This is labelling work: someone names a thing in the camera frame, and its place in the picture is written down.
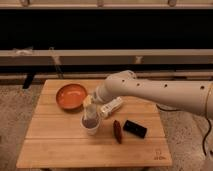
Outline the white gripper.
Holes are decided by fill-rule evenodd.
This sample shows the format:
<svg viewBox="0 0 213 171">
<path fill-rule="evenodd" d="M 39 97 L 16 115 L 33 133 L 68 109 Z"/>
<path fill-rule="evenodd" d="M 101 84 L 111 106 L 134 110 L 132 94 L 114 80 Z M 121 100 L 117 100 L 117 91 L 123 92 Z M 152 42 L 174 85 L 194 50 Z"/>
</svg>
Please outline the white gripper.
<svg viewBox="0 0 213 171">
<path fill-rule="evenodd" d="M 83 100 L 83 106 L 86 107 L 84 110 L 84 119 L 94 119 L 96 116 L 96 105 L 94 103 L 104 103 L 105 100 L 101 97 L 101 87 L 98 86 L 91 95 L 87 95 Z"/>
</svg>

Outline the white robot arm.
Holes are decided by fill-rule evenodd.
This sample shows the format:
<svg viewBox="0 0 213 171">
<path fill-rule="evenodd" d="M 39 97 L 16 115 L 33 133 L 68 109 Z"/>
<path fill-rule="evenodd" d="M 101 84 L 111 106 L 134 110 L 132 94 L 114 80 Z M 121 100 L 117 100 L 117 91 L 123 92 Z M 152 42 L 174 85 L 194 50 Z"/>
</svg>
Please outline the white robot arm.
<svg viewBox="0 0 213 171">
<path fill-rule="evenodd" d="M 91 100 L 104 104 L 119 96 L 133 96 L 213 119 L 212 81 L 138 79 L 133 71 L 109 75 L 91 93 Z"/>
</svg>

